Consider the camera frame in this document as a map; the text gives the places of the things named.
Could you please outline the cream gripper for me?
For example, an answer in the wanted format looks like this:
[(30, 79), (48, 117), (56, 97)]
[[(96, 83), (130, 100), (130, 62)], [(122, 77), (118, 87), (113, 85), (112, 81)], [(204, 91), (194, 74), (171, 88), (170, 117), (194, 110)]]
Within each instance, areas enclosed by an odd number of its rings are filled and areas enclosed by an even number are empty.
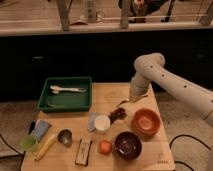
[(144, 89), (138, 87), (131, 87), (129, 91), (129, 100), (132, 103), (135, 103), (142, 99), (145, 94), (146, 91)]

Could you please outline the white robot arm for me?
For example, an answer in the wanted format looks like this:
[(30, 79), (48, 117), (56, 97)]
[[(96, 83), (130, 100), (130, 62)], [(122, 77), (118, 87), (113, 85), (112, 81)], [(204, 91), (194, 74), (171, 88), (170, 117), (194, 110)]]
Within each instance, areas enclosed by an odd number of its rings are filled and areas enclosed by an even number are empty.
[(134, 61), (135, 75), (130, 82), (129, 100), (137, 102), (155, 82), (170, 95), (193, 107), (213, 127), (213, 92), (179, 77), (164, 68), (161, 53), (142, 55)]

